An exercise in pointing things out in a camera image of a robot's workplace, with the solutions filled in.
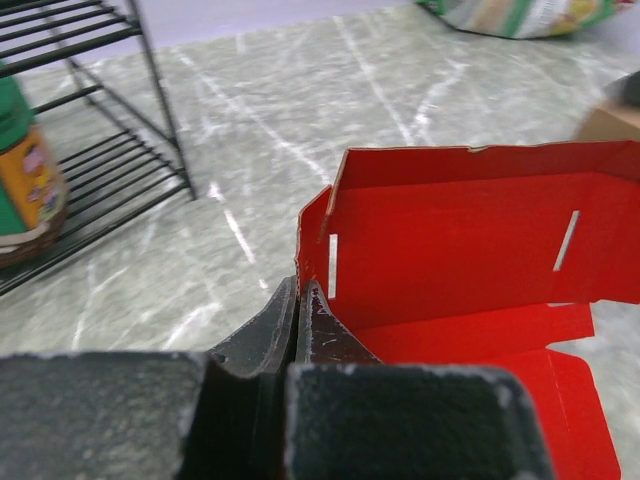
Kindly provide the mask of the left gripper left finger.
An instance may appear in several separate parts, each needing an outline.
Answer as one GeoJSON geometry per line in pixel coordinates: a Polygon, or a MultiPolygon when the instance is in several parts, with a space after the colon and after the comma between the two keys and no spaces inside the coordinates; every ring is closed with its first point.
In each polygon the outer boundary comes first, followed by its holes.
{"type": "Polygon", "coordinates": [[[207,351],[1,359],[5,479],[274,479],[296,282],[207,351]]]}

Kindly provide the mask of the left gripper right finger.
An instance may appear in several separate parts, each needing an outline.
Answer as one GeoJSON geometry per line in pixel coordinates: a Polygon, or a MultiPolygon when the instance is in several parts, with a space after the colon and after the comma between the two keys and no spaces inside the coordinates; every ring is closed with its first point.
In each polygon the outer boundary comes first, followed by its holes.
{"type": "Polygon", "coordinates": [[[382,363],[310,282],[285,382],[289,479],[549,479],[533,401],[484,365],[382,363]]]}

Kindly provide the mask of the red paper box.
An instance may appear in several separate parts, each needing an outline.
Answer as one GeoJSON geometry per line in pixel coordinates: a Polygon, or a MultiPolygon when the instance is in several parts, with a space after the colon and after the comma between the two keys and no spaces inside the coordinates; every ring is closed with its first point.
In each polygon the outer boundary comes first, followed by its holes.
{"type": "Polygon", "coordinates": [[[553,345],[639,300],[636,142],[349,149],[296,266],[384,362],[513,372],[560,478],[620,477],[587,363],[553,345]]]}

